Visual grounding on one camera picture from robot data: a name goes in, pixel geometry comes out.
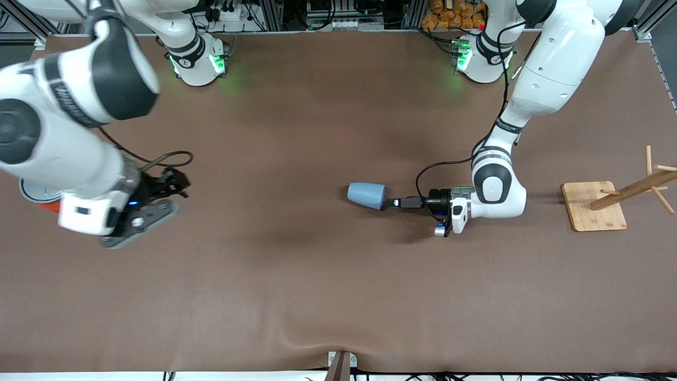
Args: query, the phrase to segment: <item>wooden post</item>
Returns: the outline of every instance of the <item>wooden post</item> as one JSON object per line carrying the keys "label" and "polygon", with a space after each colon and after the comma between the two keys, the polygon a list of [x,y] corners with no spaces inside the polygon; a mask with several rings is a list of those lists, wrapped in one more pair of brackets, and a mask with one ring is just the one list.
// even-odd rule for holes
{"label": "wooden post", "polygon": [[345,351],[336,352],[332,365],[329,367],[324,381],[350,380],[350,354]]}
{"label": "wooden post", "polygon": [[614,204],[617,204],[623,200],[627,200],[630,197],[637,196],[645,191],[653,190],[652,187],[661,186],[667,182],[677,180],[677,172],[671,171],[659,171],[651,176],[643,178],[638,182],[634,182],[625,188],[619,190],[620,195],[608,195],[602,197],[599,200],[593,201],[590,204],[590,209],[592,210],[601,210],[606,207],[610,207]]}

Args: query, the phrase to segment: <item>packaged bread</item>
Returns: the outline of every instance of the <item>packaged bread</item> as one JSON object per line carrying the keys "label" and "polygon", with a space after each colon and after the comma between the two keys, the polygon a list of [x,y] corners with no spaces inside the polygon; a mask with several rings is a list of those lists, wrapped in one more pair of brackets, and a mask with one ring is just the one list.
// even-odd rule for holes
{"label": "packaged bread", "polygon": [[423,16],[423,21],[421,22],[421,28],[431,31],[431,30],[435,29],[436,26],[437,26],[437,15],[426,14],[425,16]]}
{"label": "packaged bread", "polygon": [[434,14],[439,14],[444,10],[444,3],[442,0],[430,0],[428,6],[430,7],[430,11]]}
{"label": "packaged bread", "polygon": [[454,13],[461,14],[461,12],[470,6],[471,5],[468,5],[465,0],[454,0]]}
{"label": "packaged bread", "polygon": [[460,28],[461,27],[461,16],[456,15],[456,17],[452,18],[452,20],[449,21],[449,27],[450,28]]}
{"label": "packaged bread", "polygon": [[474,14],[473,15],[473,28],[475,29],[482,29],[484,28],[484,16],[481,14]]}
{"label": "packaged bread", "polygon": [[461,19],[461,29],[472,29],[473,28],[473,19],[469,17],[463,17]]}
{"label": "packaged bread", "polygon": [[466,8],[461,11],[461,17],[471,17],[473,15],[473,4],[466,3]]}
{"label": "packaged bread", "polygon": [[440,21],[451,21],[456,17],[456,14],[451,9],[445,9],[439,14]]}

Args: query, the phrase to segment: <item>red object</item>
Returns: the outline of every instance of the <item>red object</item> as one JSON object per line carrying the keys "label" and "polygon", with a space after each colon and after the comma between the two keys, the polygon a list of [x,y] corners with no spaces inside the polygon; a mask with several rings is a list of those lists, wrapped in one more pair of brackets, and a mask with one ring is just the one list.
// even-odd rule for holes
{"label": "red object", "polygon": [[59,209],[61,208],[61,201],[56,201],[55,203],[48,203],[48,204],[38,204],[38,206],[43,208],[44,210],[49,210],[50,212],[59,213]]}

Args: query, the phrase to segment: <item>wooden peg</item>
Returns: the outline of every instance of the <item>wooden peg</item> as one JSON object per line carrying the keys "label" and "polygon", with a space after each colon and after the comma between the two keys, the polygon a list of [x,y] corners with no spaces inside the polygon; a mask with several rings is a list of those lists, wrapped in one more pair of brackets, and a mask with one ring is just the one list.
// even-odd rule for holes
{"label": "wooden peg", "polygon": [[651,146],[647,146],[647,177],[653,174],[653,167],[651,166]]}
{"label": "wooden peg", "polygon": [[672,206],[668,203],[668,200],[663,197],[663,195],[658,191],[658,188],[655,186],[651,187],[651,191],[658,197],[658,200],[663,204],[663,206],[668,210],[668,213],[675,214],[675,209],[672,209]]}
{"label": "wooden peg", "polygon": [[677,172],[677,167],[668,167],[666,165],[654,165],[655,169],[660,169],[661,171]]}
{"label": "wooden peg", "polygon": [[[657,191],[667,191],[668,188],[666,186],[656,186],[655,187]],[[644,193],[653,193],[653,189],[645,190]]]}

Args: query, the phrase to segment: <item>green led light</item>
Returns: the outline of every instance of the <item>green led light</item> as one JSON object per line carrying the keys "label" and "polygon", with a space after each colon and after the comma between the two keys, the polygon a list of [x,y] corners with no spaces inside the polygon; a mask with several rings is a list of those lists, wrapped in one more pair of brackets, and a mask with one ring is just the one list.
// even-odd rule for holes
{"label": "green led light", "polygon": [[473,57],[473,50],[471,48],[466,48],[465,53],[461,55],[458,59],[458,65],[457,69],[458,70],[466,70],[468,68],[468,63],[470,62],[470,59]]}
{"label": "green led light", "polygon": [[169,56],[169,60],[171,61],[172,66],[174,66],[174,73],[176,73],[176,75],[179,75],[179,68],[176,65],[176,61],[174,61],[174,57]]}
{"label": "green led light", "polygon": [[224,71],[224,65],[223,65],[223,58],[220,56],[213,56],[209,55],[209,60],[212,63],[212,66],[214,66],[214,70],[216,70],[217,73],[223,73]]}

